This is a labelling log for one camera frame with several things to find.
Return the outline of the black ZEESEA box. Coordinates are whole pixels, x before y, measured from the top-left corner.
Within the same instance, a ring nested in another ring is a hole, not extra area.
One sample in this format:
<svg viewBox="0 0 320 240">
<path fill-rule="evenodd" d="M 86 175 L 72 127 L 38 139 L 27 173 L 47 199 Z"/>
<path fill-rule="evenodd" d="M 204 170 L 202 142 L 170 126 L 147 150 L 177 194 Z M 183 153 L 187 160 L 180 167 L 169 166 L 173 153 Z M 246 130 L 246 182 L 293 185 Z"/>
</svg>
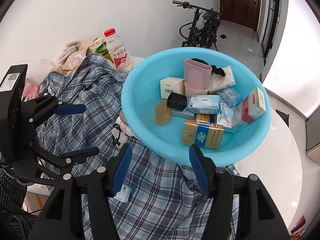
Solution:
<svg viewBox="0 0 320 240">
<path fill-rule="evenodd" d="M 182 94 L 171 92 L 167 98 L 167 107 L 178 111 L 184 111 L 187 107 L 187 97 Z"/>
</svg>

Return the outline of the white lotion bottle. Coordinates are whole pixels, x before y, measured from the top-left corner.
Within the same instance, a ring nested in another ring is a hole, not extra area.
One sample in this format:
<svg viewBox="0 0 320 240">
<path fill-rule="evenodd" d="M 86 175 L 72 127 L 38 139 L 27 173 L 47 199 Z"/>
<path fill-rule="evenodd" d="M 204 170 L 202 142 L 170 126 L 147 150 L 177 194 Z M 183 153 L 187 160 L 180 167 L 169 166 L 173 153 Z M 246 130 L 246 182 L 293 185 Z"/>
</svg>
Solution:
<svg viewBox="0 0 320 240">
<path fill-rule="evenodd" d="M 132 132 L 131 129 L 130 129 L 130 127 L 129 127 L 128 124 L 126 123 L 126 120 L 125 120 L 123 111 L 120 111 L 119 116 L 118 116 L 117 119 L 116 119 L 116 124 L 119 125 L 120 129 L 121 129 L 124 133 L 129 134 L 129 133 Z"/>
</svg>

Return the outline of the pink pouch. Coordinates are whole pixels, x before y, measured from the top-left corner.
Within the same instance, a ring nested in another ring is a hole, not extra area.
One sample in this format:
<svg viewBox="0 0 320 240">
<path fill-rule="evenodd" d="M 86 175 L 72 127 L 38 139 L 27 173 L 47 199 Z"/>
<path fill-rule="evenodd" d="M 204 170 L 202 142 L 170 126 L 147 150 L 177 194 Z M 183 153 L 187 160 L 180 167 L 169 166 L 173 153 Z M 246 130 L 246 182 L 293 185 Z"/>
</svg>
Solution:
<svg viewBox="0 0 320 240">
<path fill-rule="evenodd" d="M 22 97 L 31 100 L 36 98 L 38 93 L 38 85 L 33 81 L 33 79 L 26 78 Z"/>
</svg>

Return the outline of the light blue tissue packet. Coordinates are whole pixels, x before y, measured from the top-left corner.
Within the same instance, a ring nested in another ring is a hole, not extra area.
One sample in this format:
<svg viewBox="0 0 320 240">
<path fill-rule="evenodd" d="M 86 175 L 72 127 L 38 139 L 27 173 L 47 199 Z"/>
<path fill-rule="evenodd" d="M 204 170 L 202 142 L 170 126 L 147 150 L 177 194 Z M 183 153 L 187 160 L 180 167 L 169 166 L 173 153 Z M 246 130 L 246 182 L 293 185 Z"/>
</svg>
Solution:
<svg viewBox="0 0 320 240">
<path fill-rule="evenodd" d="M 129 185 L 123 184 L 120 191 L 116 194 L 114 199 L 122 203 L 127 203 L 131 192 L 132 192 L 132 187 L 130 187 Z"/>
</svg>

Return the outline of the gold blue cigarette carton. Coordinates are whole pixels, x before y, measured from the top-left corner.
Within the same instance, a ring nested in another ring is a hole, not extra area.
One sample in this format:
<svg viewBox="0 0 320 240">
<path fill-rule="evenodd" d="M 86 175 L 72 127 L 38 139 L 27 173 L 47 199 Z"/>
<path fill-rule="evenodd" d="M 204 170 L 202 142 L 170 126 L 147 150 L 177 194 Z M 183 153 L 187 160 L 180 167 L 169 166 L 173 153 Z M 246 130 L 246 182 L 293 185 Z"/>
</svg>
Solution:
<svg viewBox="0 0 320 240">
<path fill-rule="evenodd" d="M 196 144 L 202 148 L 218 149 L 224 134 L 221 125 L 185 119 L 182 145 Z"/>
</svg>

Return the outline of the blue plaid shirt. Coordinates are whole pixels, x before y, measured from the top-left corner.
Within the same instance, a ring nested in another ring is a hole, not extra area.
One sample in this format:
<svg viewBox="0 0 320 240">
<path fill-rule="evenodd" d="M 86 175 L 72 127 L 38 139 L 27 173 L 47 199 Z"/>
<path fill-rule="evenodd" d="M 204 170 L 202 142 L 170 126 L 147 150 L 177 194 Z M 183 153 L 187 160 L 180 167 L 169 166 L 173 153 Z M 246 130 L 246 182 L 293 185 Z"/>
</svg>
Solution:
<svg viewBox="0 0 320 240">
<path fill-rule="evenodd" d="M 126 73 L 91 54 L 69 75 L 50 72 L 41 93 L 63 103 L 83 104 L 84 113 L 54 115 L 39 127 L 39 140 L 57 156 L 91 147 L 99 153 L 75 165 L 75 177 L 99 168 L 114 173 L 107 181 L 113 192 L 127 187 L 124 200 L 110 198 L 110 213 L 120 239 L 201 239 L 212 199 L 200 190 L 193 170 L 162 158 L 137 138 L 122 146 L 111 131 L 121 111 Z"/>
</svg>

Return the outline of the yellow bottle green cap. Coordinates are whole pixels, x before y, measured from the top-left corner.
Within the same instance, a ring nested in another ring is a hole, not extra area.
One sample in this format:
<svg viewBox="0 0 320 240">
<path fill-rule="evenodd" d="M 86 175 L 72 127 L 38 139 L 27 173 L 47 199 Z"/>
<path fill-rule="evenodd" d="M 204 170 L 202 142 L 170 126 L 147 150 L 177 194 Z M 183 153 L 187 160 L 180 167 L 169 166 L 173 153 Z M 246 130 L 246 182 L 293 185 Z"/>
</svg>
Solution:
<svg viewBox="0 0 320 240">
<path fill-rule="evenodd" d="M 115 64 L 114 64 L 114 62 L 113 62 L 113 60 L 112 60 L 112 57 L 111 57 L 111 55 L 109 54 L 109 51 L 108 51 L 108 49 L 107 49 L 107 47 L 106 47 L 106 42 L 104 42 L 104 43 L 102 43 L 100 46 L 98 46 L 94 52 L 97 53 L 97 54 L 100 54 L 101 56 L 103 56 L 104 58 L 106 58 L 108 61 L 110 61 L 111 66 L 112 66 L 113 68 L 115 68 Z"/>
</svg>

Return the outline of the Eiffel tower print box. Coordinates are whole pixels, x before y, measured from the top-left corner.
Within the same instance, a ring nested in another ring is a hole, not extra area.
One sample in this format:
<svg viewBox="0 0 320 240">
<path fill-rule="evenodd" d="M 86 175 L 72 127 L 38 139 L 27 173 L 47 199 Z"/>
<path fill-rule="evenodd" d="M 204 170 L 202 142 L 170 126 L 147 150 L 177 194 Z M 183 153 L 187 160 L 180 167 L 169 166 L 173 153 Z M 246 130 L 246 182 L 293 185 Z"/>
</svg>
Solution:
<svg viewBox="0 0 320 240">
<path fill-rule="evenodd" d="M 225 100 L 221 100 L 217 124 L 223 126 L 225 132 L 229 133 L 235 133 L 248 126 L 248 123 L 242 119 L 242 103 L 231 107 Z"/>
</svg>

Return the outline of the strawberry milk bottle red cap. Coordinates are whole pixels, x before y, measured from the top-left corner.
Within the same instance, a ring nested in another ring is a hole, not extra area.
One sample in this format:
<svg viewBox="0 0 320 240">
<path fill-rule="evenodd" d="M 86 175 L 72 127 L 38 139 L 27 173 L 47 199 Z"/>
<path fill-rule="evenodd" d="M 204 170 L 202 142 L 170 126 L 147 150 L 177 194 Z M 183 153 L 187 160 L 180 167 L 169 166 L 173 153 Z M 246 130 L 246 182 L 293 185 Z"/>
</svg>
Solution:
<svg viewBox="0 0 320 240">
<path fill-rule="evenodd" d="M 104 31 L 106 48 L 111 56 L 111 59 L 119 72 L 128 73 L 132 68 L 132 62 L 124 42 L 116 33 L 114 28 Z"/>
</svg>

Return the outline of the black bag on floor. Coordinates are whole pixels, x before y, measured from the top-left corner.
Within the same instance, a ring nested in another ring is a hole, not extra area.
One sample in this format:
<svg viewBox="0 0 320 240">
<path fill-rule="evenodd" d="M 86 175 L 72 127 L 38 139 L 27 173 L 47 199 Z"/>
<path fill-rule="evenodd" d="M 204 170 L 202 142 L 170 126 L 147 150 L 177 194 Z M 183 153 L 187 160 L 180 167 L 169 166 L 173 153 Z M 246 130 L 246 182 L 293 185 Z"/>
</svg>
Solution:
<svg viewBox="0 0 320 240">
<path fill-rule="evenodd" d="M 282 120 L 285 122 L 285 124 L 287 125 L 287 127 L 289 127 L 289 114 L 286 114 L 278 109 L 276 109 L 276 113 L 282 118 Z"/>
</svg>

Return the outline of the red white medicine box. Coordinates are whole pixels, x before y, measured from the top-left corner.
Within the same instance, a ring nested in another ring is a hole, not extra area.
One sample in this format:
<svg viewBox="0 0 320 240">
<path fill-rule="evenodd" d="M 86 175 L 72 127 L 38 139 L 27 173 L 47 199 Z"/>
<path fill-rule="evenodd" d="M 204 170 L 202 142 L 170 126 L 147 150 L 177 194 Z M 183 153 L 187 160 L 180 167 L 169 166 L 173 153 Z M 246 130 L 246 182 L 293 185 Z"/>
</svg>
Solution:
<svg viewBox="0 0 320 240">
<path fill-rule="evenodd" d="M 256 87 L 242 101 L 242 121 L 251 124 L 267 112 L 263 91 Z"/>
</svg>

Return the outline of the blue plastic basin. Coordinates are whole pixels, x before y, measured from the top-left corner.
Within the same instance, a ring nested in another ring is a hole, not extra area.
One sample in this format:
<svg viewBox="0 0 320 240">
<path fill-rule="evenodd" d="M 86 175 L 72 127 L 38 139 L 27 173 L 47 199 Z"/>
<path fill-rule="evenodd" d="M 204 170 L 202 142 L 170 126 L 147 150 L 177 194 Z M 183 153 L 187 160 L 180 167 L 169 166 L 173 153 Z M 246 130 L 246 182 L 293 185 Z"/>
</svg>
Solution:
<svg viewBox="0 0 320 240">
<path fill-rule="evenodd" d="M 166 77 L 180 77 L 186 84 L 206 88 L 212 66 L 231 68 L 235 90 L 244 97 L 244 106 L 249 105 L 250 93 L 258 90 L 266 113 L 258 118 L 241 115 L 240 120 L 248 124 L 234 133 L 220 124 L 173 116 L 174 111 L 184 110 L 219 114 L 217 95 L 195 95 L 191 100 L 175 92 L 170 92 L 167 99 L 161 96 L 161 80 Z M 121 106 L 136 137 L 159 156 L 180 165 L 190 165 L 190 145 L 198 146 L 219 167 L 244 159 L 263 142 L 271 121 L 270 102 L 258 78 L 236 59 L 204 48 L 173 48 L 144 59 L 124 83 Z"/>
</svg>

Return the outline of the blue wet wipes pack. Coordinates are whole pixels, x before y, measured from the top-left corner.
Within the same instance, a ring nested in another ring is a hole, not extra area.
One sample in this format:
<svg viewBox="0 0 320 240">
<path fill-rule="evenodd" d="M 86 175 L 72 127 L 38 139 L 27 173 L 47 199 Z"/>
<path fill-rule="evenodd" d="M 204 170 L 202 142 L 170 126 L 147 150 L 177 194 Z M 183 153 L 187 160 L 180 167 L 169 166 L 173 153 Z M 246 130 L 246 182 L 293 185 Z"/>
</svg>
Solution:
<svg viewBox="0 0 320 240">
<path fill-rule="evenodd" d="M 195 114 L 219 114 L 221 97 L 219 95 L 192 95 L 187 108 Z"/>
</svg>

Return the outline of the small blue barcode box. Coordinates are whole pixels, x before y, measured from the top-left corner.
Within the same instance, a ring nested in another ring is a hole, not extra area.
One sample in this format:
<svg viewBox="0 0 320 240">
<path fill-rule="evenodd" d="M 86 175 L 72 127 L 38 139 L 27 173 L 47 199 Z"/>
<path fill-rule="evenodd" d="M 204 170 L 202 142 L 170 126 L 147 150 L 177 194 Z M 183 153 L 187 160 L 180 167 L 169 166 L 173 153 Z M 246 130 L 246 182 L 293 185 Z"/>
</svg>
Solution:
<svg viewBox="0 0 320 240">
<path fill-rule="evenodd" d="M 243 100 L 242 95 L 238 93 L 233 87 L 218 90 L 216 93 L 231 107 L 236 107 Z"/>
</svg>

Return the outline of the amber translucent soap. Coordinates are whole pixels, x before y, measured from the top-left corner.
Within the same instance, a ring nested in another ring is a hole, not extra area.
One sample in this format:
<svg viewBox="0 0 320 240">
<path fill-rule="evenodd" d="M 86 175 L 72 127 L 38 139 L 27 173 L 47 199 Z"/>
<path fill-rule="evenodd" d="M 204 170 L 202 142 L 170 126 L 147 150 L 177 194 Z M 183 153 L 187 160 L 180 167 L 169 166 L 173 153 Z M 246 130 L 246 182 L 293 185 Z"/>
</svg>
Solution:
<svg viewBox="0 0 320 240">
<path fill-rule="evenodd" d="M 157 125 L 166 125 L 171 120 L 171 108 L 167 107 L 167 100 L 162 100 L 155 108 L 155 122 Z"/>
</svg>

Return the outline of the white tissue pack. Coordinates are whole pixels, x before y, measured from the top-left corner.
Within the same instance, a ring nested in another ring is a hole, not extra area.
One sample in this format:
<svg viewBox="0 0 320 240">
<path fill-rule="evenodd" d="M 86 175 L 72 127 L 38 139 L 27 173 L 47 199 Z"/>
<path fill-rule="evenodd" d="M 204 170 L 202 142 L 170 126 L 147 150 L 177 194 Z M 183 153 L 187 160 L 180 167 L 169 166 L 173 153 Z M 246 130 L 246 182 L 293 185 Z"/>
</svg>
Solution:
<svg viewBox="0 0 320 240">
<path fill-rule="evenodd" d="M 236 81 L 230 66 L 222 68 L 226 75 L 225 77 L 221 77 L 219 75 L 211 75 L 210 83 L 208 87 L 208 92 L 213 93 L 217 92 L 218 90 L 222 90 L 224 88 L 232 87 L 236 85 Z"/>
</svg>

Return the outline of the white barcode box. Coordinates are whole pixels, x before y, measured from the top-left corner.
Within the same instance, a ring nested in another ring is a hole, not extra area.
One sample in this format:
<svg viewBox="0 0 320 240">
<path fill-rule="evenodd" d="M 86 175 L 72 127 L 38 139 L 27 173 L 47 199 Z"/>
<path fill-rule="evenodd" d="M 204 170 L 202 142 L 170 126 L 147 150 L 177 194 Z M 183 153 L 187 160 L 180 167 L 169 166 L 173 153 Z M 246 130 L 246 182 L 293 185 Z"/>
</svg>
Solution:
<svg viewBox="0 0 320 240">
<path fill-rule="evenodd" d="M 160 81 L 161 98 L 167 99 L 171 92 L 184 95 L 184 79 L 177 77 L 166 77 Z"/>
</svg>

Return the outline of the black hair scrunchie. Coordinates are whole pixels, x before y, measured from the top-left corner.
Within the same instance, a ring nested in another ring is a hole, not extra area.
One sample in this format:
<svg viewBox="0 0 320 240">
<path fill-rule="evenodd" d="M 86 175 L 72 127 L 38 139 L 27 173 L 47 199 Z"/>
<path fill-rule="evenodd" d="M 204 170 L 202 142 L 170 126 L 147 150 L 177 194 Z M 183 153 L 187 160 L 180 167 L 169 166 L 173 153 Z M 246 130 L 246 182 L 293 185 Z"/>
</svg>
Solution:
<svg viewBox="0 0 320 240">
<path fill-rule="evenodd" d="M 193 58 L 193 61 L 208 65 L 208 63 L 202 59 L 197 59 L 197 58 Z M 217 68 L 216 65 L 211 65 L 212 71 L 211 71 L 211 75 L 215 74 L 215 75 L 219 75 L 221 77 L 225 77 L 226 73 L 222 68 Z"/>
</svg>

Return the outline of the pink plastic holder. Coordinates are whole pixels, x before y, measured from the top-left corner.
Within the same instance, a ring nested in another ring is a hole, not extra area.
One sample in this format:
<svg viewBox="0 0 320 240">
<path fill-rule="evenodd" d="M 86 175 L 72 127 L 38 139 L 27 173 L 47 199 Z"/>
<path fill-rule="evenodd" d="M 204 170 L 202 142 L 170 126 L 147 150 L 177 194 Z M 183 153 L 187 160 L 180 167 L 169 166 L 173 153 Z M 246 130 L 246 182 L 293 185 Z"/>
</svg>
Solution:
<svg viewBox="0 0 320 240">
<path fill-rule="evenodd" d="M 195 93 L 205 91 L 210 84 L 212 67 L 192 59 L 184 62 L 184 86 Z"/>
</svg>

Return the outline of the black folding bicycle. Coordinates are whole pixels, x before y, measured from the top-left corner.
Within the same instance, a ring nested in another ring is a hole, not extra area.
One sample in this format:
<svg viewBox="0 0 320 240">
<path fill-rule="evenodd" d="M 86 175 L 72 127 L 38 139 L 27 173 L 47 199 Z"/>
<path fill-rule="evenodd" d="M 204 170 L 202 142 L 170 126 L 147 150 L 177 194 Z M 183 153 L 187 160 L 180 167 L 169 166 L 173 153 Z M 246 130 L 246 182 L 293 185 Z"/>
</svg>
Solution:
<svg viewBox="0 0 320 240">
<path fill-rule="evenodd" d="M 194 10 L 192 22 L 186 23 L 179 28 L 179 34 L 184 41 L 181 47 L 200 47 L 210 49 L 214 46 L 217 48 L 217 31 L 221 24 L 221 13 L 212 9 L 199 7 L 189 2 L 173 0 L 173 4 L 183 9 Z"/>
</svg>

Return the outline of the brown wooden door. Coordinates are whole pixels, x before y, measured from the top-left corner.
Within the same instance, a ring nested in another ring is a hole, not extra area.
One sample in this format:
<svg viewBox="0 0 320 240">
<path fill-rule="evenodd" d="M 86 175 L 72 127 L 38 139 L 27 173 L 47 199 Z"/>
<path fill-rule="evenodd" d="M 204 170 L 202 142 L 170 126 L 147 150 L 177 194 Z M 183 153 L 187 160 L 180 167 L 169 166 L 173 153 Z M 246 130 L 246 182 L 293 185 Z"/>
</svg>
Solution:
<svg viewBox="0 0 320 240">
<path fill-rule="evenodd" d="M 260 0 L 220 0 L 221 19 L 257 31 Z"/>
</svg>

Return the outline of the white plush keychain toy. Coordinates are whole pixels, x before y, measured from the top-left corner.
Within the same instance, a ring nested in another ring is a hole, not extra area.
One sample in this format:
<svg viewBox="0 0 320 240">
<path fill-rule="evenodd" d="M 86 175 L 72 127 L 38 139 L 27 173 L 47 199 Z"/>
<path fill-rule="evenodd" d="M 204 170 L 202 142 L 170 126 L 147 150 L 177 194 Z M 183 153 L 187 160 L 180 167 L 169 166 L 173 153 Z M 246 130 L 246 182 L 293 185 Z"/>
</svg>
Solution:
<svg viewBox="0 0 320 240">
<path fill-rule="evenodd" d="M 118 124 L 114 124 L 111 129 L 112 142 L 117 148 L 121 148 L 125 143 L 127 143 L 129 137 L 135 136 L 128 126 L 124 126 L 124 128 L 125 131 L 122 131 Z"/>
</svg>

